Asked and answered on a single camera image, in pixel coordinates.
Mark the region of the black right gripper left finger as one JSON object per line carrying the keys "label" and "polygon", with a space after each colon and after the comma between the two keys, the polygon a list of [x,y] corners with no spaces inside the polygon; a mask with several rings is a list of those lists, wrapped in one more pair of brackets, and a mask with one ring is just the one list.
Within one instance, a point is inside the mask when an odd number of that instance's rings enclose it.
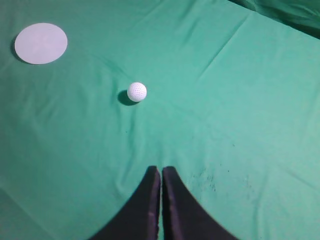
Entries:
{"label": "black right gripper left finger", "polygon": [[159,233],[161,176],[149,166],[120,211],[92,240],[156,240]]}

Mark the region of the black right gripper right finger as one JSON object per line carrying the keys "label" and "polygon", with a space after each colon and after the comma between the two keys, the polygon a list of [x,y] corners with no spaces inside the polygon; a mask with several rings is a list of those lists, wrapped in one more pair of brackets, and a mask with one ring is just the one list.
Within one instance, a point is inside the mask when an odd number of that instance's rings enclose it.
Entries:
{"label": "black right gripper right finger", "polygon": [[236,240],[197,202],[173,166],[162,170],[165,240]]}

